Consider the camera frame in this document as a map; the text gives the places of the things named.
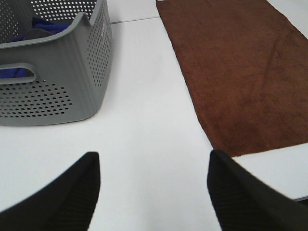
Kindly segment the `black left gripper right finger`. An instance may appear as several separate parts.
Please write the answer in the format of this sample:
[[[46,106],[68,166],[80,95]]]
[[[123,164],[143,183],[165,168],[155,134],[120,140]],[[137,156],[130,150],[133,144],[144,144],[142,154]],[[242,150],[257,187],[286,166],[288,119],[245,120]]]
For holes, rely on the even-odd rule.
[[[223,231],[306,231],[308,207],[272,189],[220,150],[209,156],[207,188]]]

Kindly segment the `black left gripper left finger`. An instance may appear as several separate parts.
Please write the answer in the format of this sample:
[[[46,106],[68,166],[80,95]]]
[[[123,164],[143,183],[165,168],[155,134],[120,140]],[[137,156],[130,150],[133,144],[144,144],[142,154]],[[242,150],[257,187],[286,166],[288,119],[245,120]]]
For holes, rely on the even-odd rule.
[[[100,193],[100,160],[88,152],[44,188],[0,213],[2,231],[86,231]]]

